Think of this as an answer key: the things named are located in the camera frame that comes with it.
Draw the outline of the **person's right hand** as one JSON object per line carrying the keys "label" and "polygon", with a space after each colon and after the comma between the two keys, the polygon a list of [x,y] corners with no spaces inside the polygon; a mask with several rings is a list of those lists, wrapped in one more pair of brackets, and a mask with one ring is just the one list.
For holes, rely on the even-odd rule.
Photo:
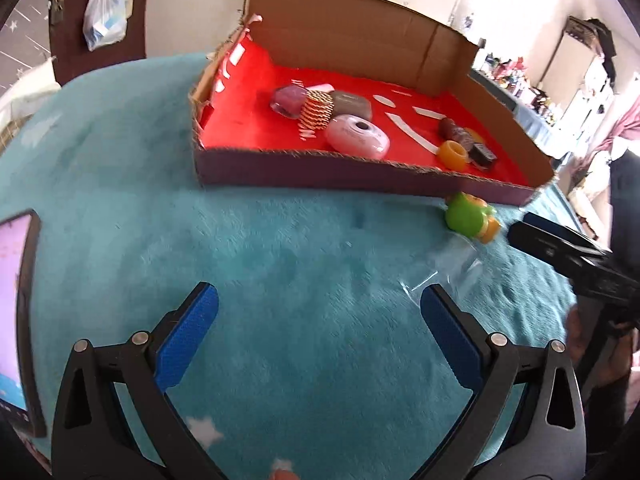
{"label": "person's right hand", "polygon": [[638,328],[629,323],[602,321],[603,310],[594,304],[574,304],[565,321],[565,342],[574,364],[582,405],[596,403],[613,387],[620,386],[623,404],[634,370]]}

